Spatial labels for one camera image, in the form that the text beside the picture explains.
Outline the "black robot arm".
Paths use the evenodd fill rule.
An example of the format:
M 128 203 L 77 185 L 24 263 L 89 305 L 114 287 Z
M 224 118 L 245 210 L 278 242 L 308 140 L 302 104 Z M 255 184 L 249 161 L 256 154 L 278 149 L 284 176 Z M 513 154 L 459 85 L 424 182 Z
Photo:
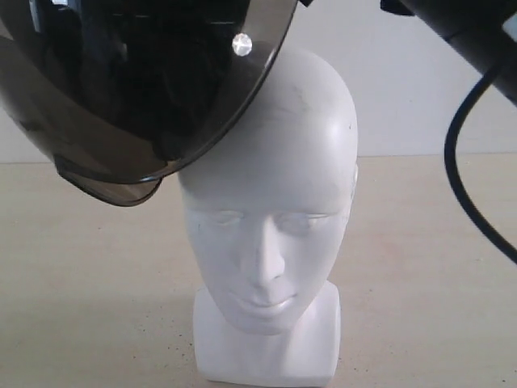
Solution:
M 381 1 L 380 9 L 422 20 L 480 74 L 507 59 L 493 84 L 516 103 L 516 0 Z

